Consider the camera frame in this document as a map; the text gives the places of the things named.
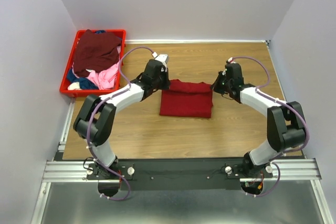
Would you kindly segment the red t-shirt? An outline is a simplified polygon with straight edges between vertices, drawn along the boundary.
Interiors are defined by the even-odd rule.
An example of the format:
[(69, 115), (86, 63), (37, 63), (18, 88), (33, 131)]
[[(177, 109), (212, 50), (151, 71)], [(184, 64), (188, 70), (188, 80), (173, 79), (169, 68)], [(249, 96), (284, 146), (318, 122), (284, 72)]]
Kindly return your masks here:
[(171, 80), (169, 89), (161, 94), (160, 115), (209, 119), (212, 98), (210, 84)]

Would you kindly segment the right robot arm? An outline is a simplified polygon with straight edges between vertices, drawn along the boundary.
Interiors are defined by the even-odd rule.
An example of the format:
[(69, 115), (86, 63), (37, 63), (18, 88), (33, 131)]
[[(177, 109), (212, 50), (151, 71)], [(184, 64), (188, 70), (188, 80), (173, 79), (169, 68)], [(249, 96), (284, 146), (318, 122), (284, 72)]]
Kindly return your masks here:
[(258, 87), (245, 83), (240, 64), (228, 60), (225, 70), (218, 73), (211, 89), (221, 95), (229, 95), (231, 99), (253, 108), (267, 119), (266, 140), (247, 152), (238, 166), (245, 177), (255, 177), (272, 159), (303, 148), (309, 140), (300, 103), (276, 99), (261, 92)]

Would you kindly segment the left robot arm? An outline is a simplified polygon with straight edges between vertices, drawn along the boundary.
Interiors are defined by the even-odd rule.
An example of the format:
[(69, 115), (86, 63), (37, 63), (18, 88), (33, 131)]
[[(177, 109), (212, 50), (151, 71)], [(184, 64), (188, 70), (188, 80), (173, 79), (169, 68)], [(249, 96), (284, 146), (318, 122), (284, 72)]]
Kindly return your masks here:
[(149, 60), (144, 71), (126, 87), (100, 97), (86, 97), (73, 129), (85, 139), (98, 173), (104, 179), (121, 176), (116, 170), (117, 156), (108, 143), (116, 114), (169, 86), (167, 60), (156, 58)]

